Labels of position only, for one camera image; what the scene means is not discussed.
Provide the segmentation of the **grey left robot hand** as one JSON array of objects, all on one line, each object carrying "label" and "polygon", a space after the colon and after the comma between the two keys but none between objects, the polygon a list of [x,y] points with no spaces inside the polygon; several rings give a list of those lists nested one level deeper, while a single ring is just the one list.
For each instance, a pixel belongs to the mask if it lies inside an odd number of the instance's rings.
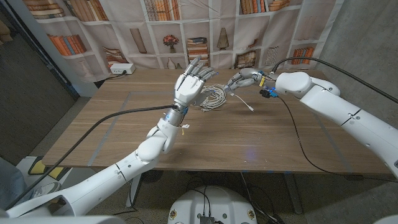
[{"label": "grey left robot hand", "polygon": [[178,77],[174,87],[174,102],[186,107],[199,106],[211,95],[211,91],[203,90],[203,87],[218,72],[212,67],[203,69],[204,63],[200,60],[201,56],[197,56]]}]

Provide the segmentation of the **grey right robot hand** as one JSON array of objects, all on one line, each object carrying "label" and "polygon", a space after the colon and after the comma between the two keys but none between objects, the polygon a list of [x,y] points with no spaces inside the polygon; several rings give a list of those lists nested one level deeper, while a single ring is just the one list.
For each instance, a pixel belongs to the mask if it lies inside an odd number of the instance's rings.
[{"label": "grey right robot hand", "polygon": [[227,84],[224,86],[224,91],[233,92],[238,88],[251,85],[273,88],[275,82],[276,77],[273,73],[265,73],[255,68],[242,68],[228,80]]}]

